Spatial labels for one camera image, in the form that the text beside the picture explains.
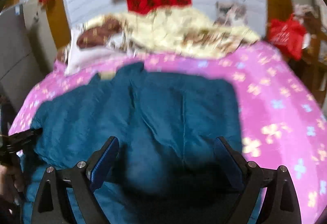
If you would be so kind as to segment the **person's left hand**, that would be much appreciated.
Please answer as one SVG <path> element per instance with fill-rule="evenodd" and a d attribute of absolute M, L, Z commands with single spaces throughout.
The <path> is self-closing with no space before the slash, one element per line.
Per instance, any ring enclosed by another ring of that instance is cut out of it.
<path fill-rule="evenodd" d="M 24 178 L 20 165 L 1 165 L 1 198 L 5 201 L 20 205 L 19 193 L 24 190 Z"/>

